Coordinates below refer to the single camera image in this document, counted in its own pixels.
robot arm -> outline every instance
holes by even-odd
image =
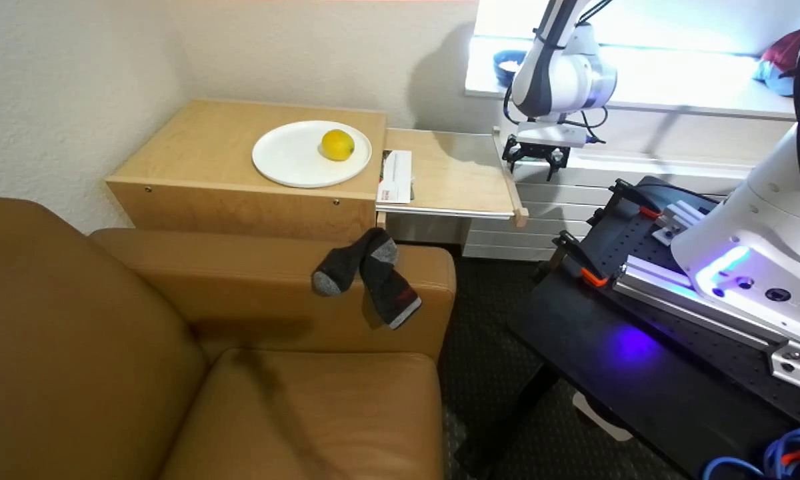
[[[773,376],[800,387],[800,49],[796,120],[710,215],[673,236],[696,299],[780,335]]]
[[[616,91],[616,68],[600,60],[590,15],[612,0],[600,0],[585,13],[590,0],[549,0],[533,47],[509,87],[509,104],[528,120],[518,123],[508,137],[505,159],[541,157],[549,173],[565,164],[572,147],[586,144],[586,131],[562,124],[562,116],[590,105],[604,105]]]

leather upholstery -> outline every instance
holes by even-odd
[[[0,480],[152,477],[205,368],[161,296],[42,208],[0,199]]]
[[[173,300],[205,340],[413,349],[437,359],[454,308],[456,272],[442,248],[402,245],[397,272],[425,305],[386,329],[361,280],[345,296],[312,291],[312,272],[332,248],[320,240],[156,229],[104,229],[93,240]]]
[[[361,285],[332,305],[309,292],[301,272],[329,245],[237,267],[257,240],[108,236],[0,199],[0,480],[442,477],[450,255],[405,259],[434,311],[378,329]],[[289,319],[306,333],[274,337]],[[224,333],[213,357],[209,325]]]
[[[236,349],[213,368],[164,477],[441,477],[441,455],[437,377],[425,353]]]

white wall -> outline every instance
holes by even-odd
[[[533,36],[548,1],[481,0],[478,35]],[[614,0],[592,23],[608,45],[757,55],[800,25],[800,0]]]
[[[392,124],[489,131],[464,95],[478,0],[165,0],[196,91],[384,108]]]
[[[104,176],[188,97],[384,108],[486,131],[461,93],[478,0],[0,0],[0,193],[128,224]]]
[[[188,100],[178,59],[148,0],[0,0],[0,193],[126,224],[102,181]]]

purple light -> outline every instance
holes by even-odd
[[[718,287],[722,287],[722,275],[721,272],[733,272],[738,268],[738,263],[745,263],[750,255],[746,245],[737,245],[732,251],[726,251],[721,259],[714,259],[713,263],[706,263],[700,275],[696,275],[696,285],[704,292],[714,292]]]
[[[624,321],[606,344],[616,369],[646,368],[658,357],[658,340],[637,325]]]

floor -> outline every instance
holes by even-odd
[[[441,359],[450,453],[449,480],[682,477],[641,440],[616,443],[586,420],[572,404],[574,387],[562,377],[533,404],[493,469],[486,475],[464,471],[456,460],[461,440],[502,419],[538,368],[536,353],[508,327],[508,319],[518,315],[520,300],[530,292],[538,263],[456,261],[460,299]]]

